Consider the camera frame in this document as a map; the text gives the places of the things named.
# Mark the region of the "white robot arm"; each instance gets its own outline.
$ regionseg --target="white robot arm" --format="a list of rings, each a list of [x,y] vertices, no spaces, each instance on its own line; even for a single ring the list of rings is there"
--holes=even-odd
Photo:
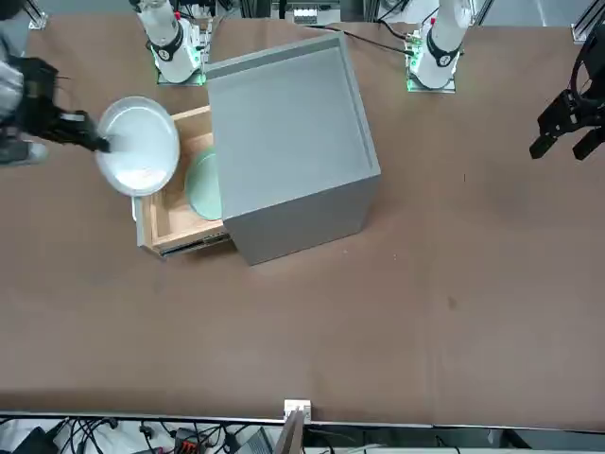
[[[439,89],[452,78],[472,15],[470,0],[440,0],[435,24],[428,29],[412,69],[422,85]]]
[[[199,26],[177,20],[168,0],[130,0],[130,4],[143,23],[156,65],[166,80],[181,83],[200,69]]]

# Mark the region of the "open drawer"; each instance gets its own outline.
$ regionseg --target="open drawer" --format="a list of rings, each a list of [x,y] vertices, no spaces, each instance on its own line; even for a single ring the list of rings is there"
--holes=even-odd
[[[206,220],[185,197],[185,174],[199,154],[213,144],[210,106],[173,115],[181,157],[168,184],[150,196],[132,200],[137,245],[167,256],[206,248],[230,239],[222,220]]]

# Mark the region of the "gray box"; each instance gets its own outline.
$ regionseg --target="gray box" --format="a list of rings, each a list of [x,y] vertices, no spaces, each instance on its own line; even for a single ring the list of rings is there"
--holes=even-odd
[[[249,263],[361,230],[380,166],[343,33],[206,76],[223,222]]]

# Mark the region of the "table surface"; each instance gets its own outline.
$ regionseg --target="table surface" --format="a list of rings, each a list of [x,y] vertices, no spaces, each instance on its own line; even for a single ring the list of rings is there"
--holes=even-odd
[[[397,44],[378,25],[346,25]],[[226,20],[222,60],[323,31]],[[231,245],[154,259],[90,153],[0,172],[0,407],[604,428],[605,153],[532,162],[578,53],[566,28],[471,29],[458,93],[409,94],[401,55],[348,40],[382,181],[366,229],[248,267]],[[131,15],[56,16],[28,53],[94,118],[176,113]]]

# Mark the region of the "metal clamp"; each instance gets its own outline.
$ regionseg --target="metal clamp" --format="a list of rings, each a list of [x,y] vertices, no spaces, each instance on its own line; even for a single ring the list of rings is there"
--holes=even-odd
[[[285,424],[275,446],[275,454],[301,454],[304,423],[311,422],[310,400],[286,400]]]
[[[31,19],[29,21],[30,30],[44,30],[46,22],[48,22],[48,14],[46,14],[36,0],[26,0],[23,9]]]
[[[490,12],[490,9],[492,8],[492,6],[493,6],[493,0],[485,0],[485,2],[483,2],[483,6],[481,7],[481,9],[475,15],[475,19],[473,20],[473,25],[482,26],[483,22],[485,21],[486,16],[488,15],[488,12]]]
[[[582,44],[590,35],[596,23],[605,13],[605,0],[595,0],[580,15],[578,20],[571,25],[571,34],[574,37],[574,43]]]

